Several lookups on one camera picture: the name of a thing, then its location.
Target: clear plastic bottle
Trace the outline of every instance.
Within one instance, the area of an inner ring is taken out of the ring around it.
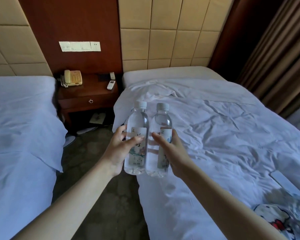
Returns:
[[[160,133],[169,143],[172,137],[172,121],[168,115],[169,104],[158,103],[157,113],[150,123],[150,133]],[[156,145],[150,135],[145,171],[152,177],[164,177],[168,174],[169,161],[162,147]]]
[[[126,139],[138,135],[145,137],[145,140],[131,148],[124,159],[124,170],[132,175],[139,175],[145,171],[149,136],[149,118],[146,114],[146,108],[147,102],[136,101],[134,112],[128,118]]]

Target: hand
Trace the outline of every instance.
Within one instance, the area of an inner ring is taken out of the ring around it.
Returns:
[[[186,149],[183,147],[175,129],[172,130],[171,143],[155,132],[152,132],[152,137],[163,148],[163,151],[170,162],[173,174],[177,177],[180,178],[183,175],[183,169],[185,167],[195,165],[190,159]]]
[[[126,137],[127,133],[124,132],[126,129],[127,125],[118,127],[100,159],[107,161],[110,164],[112,176],[116,176],[121,172],[124,158],[127,156],[130,149],[145,138],[144,136],[135,136],[129,140],[122,141]]]

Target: beige padded headboard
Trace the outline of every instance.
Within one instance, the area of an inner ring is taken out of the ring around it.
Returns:
[[[233,0],[119,0],[123,71],[207,66]]]
[[[18,0],[0,0],[0,76],[52,76]]]

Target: white bed sheet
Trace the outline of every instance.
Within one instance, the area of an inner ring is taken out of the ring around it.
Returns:
[[[281,171],[300,189],[300,131],[265,108],[240,85],[222,80],[165,79],[126,88],[114,106],[113,130],[134,100],[157,102],[169,114],[192,160],[248,207],[270,200]],[[169,170],[166,178],[137,176],[150,239],[226,239],[188,187]]]
[[[0,240],[12,238],[52,200],[67,130],[48,76],[0,77]]]
[[[137,82],[146,82],[152,79],[166,79],[166,78],[200,78],[200,79],[225,79],[218,73],[204,66],[184,66],[184,67],[167,67],[149,70],[140,70],[125,72],[122,80],[124,87]]]

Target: white blanket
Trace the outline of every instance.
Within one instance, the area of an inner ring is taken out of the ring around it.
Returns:
[[[51,204],[67,132],[52,104],[55,84],[48,76],[0,77],[0,240]]]
[[[248,207],[264,203],[280,186],[281,171],[300,189],[300,131],[271,112],[240,85],[221,80],[151,80],[126,88],[114,106],[113,130],[125,122],[133,101],[157,102],[169,115],[192,160]],[[137,177],[151,239],[225,239],[182,180]]]

